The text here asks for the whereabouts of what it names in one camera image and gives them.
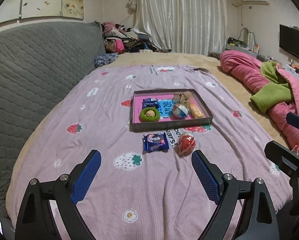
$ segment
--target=wall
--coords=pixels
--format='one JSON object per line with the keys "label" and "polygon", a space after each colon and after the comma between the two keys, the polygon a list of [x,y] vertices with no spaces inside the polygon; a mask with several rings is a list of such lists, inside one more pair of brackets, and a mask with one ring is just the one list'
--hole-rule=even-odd
{"label": "wall", "polygon": [[226,40],[229,37],[237,37],[237,8],[232,4],[236,3],[236,0],[226,0],[227,7],[227,29],[226,29]]}
{"label": "wall", "polygon": [[120,23],[128,17],[128,8],[126,8],[128,0],[103,0],[103,13],[106,22]]}
{"label": "wall", "polygon": [[84,0],[84,22],[104,21],[103,0]]}
{"label": "wall", "polygon": [[237,34],[246,27],[255,34],[259,53],[288,63],[288,57],[299,59],[279,48],[279,25],[299,27],[299,11],[291,0],[269,0],[270,5],[242,5],[237,8]]}
{"label": "wall", "polygon": [[[83,0],[84,4],[84,20],[83,22],[93,22],[95,20],[99,22],[104,21],[103,0]],[[49,22],[49,21],[71,21],[82,22],[82,20],[62,17],[46,17],[46,18],[31,18],[14,20],[0,24],[0,31],[10,29],[19,25],[26,25],[31,23]]]}

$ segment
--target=blue gripper pad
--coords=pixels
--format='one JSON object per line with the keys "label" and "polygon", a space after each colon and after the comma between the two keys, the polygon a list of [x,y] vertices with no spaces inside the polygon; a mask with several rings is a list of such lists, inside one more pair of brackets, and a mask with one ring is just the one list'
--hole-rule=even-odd
{"label": "blue gripper pad", "polygon": [[215,204],[218,205],[220,201],[218,183],[209,172],[197,152],[193,152],[192,154],[192,165],[209,200],[214,201]]}
{"label": "blue gripper pad", "polygon": [[79,201],[82,201],[86,193],[91,186],[91,183],[96,176],[96,173],[100,167],[102,157],[99,151],[95,151],[93,157],[89,160],[81,174],[73,184],[73,194],[71,197],[72,203],[77,205]]}

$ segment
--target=beige bedspread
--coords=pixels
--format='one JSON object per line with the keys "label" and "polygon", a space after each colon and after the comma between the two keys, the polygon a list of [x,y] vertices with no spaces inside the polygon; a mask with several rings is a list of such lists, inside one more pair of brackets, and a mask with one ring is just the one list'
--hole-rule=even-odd
{"label": "beige bedspread", "polygon": [[[115,68],[140,64],[193,65],[197,68],[207,69],[238,99],[238,101],[240,101],[244,105],[244,107],[252,114],[254,118],[257,119],[259,124],[266,130],[266,132],[273,138],[273,140],[288,147],[284,135],[278,130],[270,117],[266,114],[262,114],[259,109],[253,103],[251,103],[250,97],[252,93],[243,84],[235,80],[232,76],[225,74],[221,70],[219,60],[202,55],[182,53],[131,53],[120,55],[115,62],[110,65],[104,66],[103,68]],[[27,140],[19,155],[19,158],[16,161],[11,177],[10,187],[6,195],[7,210],[10,210],[11,208],[11,188],[14,186],[14,181],[17,176],[18,170],[21,167],[22,160],[24,159],[29,146],[35,141],[36,136],[40,133],[43,125],[48,122],[49,115],[45,117],[41,124],[36,128],[35,132]]]}

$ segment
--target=red ball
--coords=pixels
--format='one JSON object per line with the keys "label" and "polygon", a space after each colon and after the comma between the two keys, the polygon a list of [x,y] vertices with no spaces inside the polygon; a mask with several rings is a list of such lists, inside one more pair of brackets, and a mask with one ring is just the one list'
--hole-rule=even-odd
{"label": "red ball", "polygon": [[196,145],[194,137],[189,134],[184,134],[179,139],[179,153],[183,154],[186,152],[191,152]]}

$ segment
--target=green blanket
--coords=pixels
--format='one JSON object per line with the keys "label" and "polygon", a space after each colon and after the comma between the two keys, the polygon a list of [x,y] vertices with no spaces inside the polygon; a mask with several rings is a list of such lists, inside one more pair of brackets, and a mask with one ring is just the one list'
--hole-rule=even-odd
{"label": "green blanket", "polygon": [[270,83],[251,96],[251,101],[263,114],[273,105],[294,101],[291,85],[277,72],[276,65],[277,63],[272,61],[262,63],[260,72],[270,80]]}

